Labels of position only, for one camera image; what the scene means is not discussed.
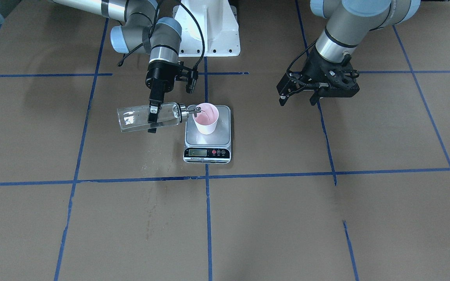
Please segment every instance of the paper cup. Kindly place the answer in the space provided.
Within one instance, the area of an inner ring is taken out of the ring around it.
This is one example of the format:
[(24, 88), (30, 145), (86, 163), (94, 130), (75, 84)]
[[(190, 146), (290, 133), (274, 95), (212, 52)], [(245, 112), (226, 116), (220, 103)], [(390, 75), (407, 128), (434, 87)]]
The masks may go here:
[(195, 126), (197, 126), (197, 130), (199, 130), (199, 132), (203, 135), (213, 133), (216, 129), (216, 124), (218, 123), (218, 108), (211, 103), (201, 103), (195, 107), (200, 107), (202, 110), (197, 114), (197, 116), (192, 115)]

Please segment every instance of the brown floor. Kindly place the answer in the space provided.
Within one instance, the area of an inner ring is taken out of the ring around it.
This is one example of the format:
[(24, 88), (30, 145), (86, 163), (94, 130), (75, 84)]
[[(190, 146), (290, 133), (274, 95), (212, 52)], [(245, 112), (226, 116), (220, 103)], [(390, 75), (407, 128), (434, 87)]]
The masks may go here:
[(239, 24), (240, 56), (206, 59), (194, 94), (166, 95), (232, 109), (232, 162), (207, 167), (183, 162), (183, 125), (120, 132), (116, 109), (148, 103), (148, 58), (116, 67), (115, 21), (14, 10), (0, 280), (450, 280), (450, 2), (369, 33), (352, 60), (361, 91), (320, 109), (309, 94), (280, 107), (275, 90), (325, 25), (309, 1), (245, 0)]

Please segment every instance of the black cable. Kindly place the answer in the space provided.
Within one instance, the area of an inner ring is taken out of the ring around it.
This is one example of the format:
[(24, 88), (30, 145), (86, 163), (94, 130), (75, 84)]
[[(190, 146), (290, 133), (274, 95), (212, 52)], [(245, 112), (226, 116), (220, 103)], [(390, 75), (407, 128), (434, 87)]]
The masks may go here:
[(129, 53), (125, 53), (123, 55), (123, 58), (118, 62), (118, 66), (121, 67), (123, 66), (123, 64), (125, 63), (125, 59), (131, 55), (132, 53), (134, 53), (136, 50), (138, 50), (141, 46), (143, 46), (143, 43), (140, 43), (138, 46), (136, 46), (135, 48), (133, 48)]
[[(199, 30), (199, 34), (200, 34), (200, 38), (202, 40), (202, 53), (200, 54), (199, 60), (195, 63), (193, 69), (197, 70), (200, 62), (202, 61), (202, 59), (204, 58), (204, 52), (205, 52), (205, 44), (204, 44), (204, 35), (202, 35), (202, 30), (200, 29), (199, 23), (198, 21), (195, 19), (194, 15), (191, 13), (191, 11), (189, 11), (189, 9), (187, 9), (187, 7), (185, 7), (185, 5), (182, 4), (182, 1), (180, 0), (175, 0), (180, 6), (182, 6), (182, 8), (184, 8), (184, 10), (189, 14), (189, 16), (191, 16), (191, 18), (193, 19), (195, 25), (197, 25), (197, 29)], [(152, 26), (150, 27), (150, 31), (148, 33), (148, 39), (150, 40), (150, 38), (152, 37), (152, 34), (154, 33), (154, 29), (155, 29), (155, 25), (157, 23), (157, 18), (158, 18), (158, 14), (159, 14), (159, 9), (161, 8), (161, 5), (163, 4), (164, 0), (161, 0), (158, 4), (157, 7), (155, 8), (155, 13), (154, 13), (154, 20), (152, 21)], [(138, 50), (141, 46), (143, 46), (143, 43), (140, 43), (140, 45), (136, 46), (133, 50), (131, 50), (129, 53), (123, 55), (123, 58), (119, 61), (118, 66), (122, 66), (125, 59), (130, 56), (132, 53), (134, 53), (136, 50)]]
[(293, 64), (295, 64), (295, 62), (302, 57), (303, 54), (305, 54), (306, 52), (309, 51), (310, 48), (312, 48), (315, 44), (316, 44), (317, 40), (313, 41), (303, 52), (301, 52), (298, 56), (296, 56), (295, 59), (293, 59), (293, 61), (289, 64), (289, 66), (286, 69), (286, 76), (289, 78), (289, 80), (294, 81), (300, 85), (303, 86), (307, 86), (309, 87), (310, 85), (305, 83), (305, 82), (301, 82), (300, 80), (294, 78), (293, 76), (290, 75), (289, 71), (291, 71), (291, 66), (293, 66)]
[(180, 6), (182, 6), (182, 8), (184, 8), (184, 10), (189, 14), (189, 16), (191, 16), (191, 18), (193, 19), (195, 25), (197, 25), (197, 29), (199, 30), (199, 34), (200, 34), (200, 39), (202, 41), (202, 53), (200, 54), (199, 60), (195, 63), (193, 69), (197, 70), (197, 67), (199, 66), (199, 63), (202, 61), (202, 59), (204, 58), (204, 52), (205, 52), (205, 44), (204, 44), (204, 36), (202, 35), (202, 30), (200, 30), (200, 26), (198, 21), (195, 19), (195, 17), (193, 16), (193, 14), (191, 13), (191, 11), (189, 11), (189, 9), (187, 9), (187, 7), (185, 7), (185, 5), (182, 4), (182, 1), (180, 0), (175, 0), (177, 3), (180, 4)]

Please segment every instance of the scale platform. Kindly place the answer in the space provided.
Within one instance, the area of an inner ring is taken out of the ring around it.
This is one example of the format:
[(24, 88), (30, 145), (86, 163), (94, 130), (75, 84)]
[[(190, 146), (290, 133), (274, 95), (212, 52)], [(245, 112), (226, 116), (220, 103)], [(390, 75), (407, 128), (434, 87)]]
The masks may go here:
[(227, 164), (232, 159), (232, 111), (226, 105), (216, 105), (219, 117), (216, 129), (203, 135), (192, 117), (185, 125), (184, 161), (187, 163)]

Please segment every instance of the silver metal band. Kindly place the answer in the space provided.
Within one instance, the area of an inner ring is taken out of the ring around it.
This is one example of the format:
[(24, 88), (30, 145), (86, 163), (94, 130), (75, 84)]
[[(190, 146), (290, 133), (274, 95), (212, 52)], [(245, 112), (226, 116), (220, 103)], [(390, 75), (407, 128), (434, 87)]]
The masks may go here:
[(342, 62), (345, 53), (352, 54), (356, 47), (347, 48), (333, 42), (323, 31), (316, 43), (318, 53), (330, 62)]
[(109, 18), (126, 21), (125, 6), (126, 0), (109, 0)]
[(102, 0), (53, 0), (53, 2), (92, 12), (93, 14), (102, 14)]
[(149, 64), (154, 60), (164, 60), (166, 62), (172, 62), (176, 64), (178, 62), (178, 54), (170, 48), (159, 46), (153, 48), (150, 52), (150, 60), (148, 61)]

